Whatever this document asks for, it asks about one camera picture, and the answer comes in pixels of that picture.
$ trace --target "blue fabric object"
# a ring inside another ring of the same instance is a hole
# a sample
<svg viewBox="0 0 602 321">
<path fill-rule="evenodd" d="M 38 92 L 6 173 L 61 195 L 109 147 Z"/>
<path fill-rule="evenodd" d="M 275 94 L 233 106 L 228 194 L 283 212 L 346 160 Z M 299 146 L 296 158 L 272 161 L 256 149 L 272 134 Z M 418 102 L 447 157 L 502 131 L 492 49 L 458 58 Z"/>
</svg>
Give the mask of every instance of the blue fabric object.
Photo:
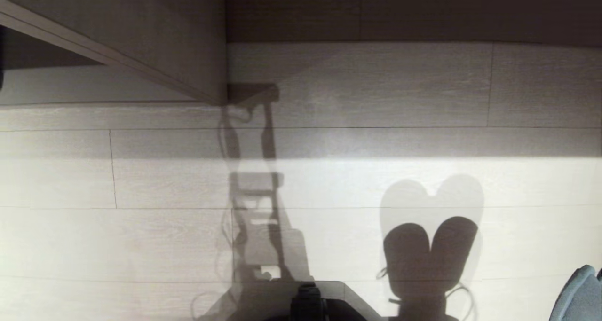
<svg viewBox="0 0 602 321">
<path fill-rule="evenodd" d="M 602 271 L 576 270 L 556 300 L 550 321 L 602 321 Z"/>
</svg>

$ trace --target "wooden floor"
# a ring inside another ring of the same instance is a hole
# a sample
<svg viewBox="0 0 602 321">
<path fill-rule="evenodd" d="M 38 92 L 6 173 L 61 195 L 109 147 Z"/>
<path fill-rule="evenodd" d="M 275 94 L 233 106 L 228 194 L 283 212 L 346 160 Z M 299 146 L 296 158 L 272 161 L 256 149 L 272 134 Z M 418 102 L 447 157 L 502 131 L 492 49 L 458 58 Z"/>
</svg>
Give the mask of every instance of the wooden floor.
<svg viewBox="0 0 602 321">
<path fill-rule="evenodd" d="M 396 315 L 383 240 L 413 223 L 432 245 L 454 216 L 478 226 L 467 290 L 447 299 L 458 319 L 547 319 L 575 269 L 602 267 L 599 49 L 229 49 L 246 99 L 228 109 L 0 107 L 0 319 L 261 321 L 308 278 Z M 269 198 L 237 201 L 271 174 L 277 219 Z"/>
</svg>

